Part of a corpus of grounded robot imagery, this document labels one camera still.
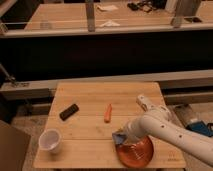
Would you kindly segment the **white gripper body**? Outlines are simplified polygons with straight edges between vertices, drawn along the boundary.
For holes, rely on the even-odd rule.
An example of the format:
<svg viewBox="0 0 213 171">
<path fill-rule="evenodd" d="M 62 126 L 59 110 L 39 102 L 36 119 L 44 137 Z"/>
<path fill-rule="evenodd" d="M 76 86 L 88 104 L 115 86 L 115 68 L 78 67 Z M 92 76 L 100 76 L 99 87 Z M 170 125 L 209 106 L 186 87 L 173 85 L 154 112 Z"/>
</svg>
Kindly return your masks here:
<svg viewBox="0 0 213 171">
<path fill-rule="evenodd" d="M 127 137 L 127 142 L 131 144 L 138 143 L 147 135 L 146 131 L 140 126 L 138 120 L 128 122 L 124 126 L 123 131 Z"/>
</svg>

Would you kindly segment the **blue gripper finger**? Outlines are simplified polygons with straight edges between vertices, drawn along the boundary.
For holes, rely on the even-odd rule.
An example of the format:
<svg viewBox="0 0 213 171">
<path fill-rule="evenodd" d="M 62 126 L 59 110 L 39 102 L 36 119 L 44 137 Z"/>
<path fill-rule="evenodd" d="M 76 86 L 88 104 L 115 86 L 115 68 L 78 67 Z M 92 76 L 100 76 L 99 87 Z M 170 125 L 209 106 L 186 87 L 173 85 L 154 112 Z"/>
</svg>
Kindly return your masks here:
<svg viewBox="0 0 213 171">
<path fill-rule="evenodd" d="M 122 145 L 126 141 L 127 136 L 123 131 L 117 131 L 112 134 L 112 139 L 116 145 Z"/>
</svg>

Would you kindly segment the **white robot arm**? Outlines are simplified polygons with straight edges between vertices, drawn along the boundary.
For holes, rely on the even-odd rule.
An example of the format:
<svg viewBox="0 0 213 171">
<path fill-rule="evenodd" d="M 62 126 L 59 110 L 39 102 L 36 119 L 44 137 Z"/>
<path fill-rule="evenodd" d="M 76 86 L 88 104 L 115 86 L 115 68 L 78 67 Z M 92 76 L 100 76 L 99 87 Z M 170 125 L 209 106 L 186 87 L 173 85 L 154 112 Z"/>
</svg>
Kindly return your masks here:
<svg viewBox="0 0 213 171">
<path fill-rule="evenodd" d="M 154 155 L 149 138 L 153 136 L 213 167 L 213 139 L 173 124 L 169 114 L 162 106 L 154 107 L 112 134 L 121 163 L 131 168 L 146 167 Z"/>
</svg>

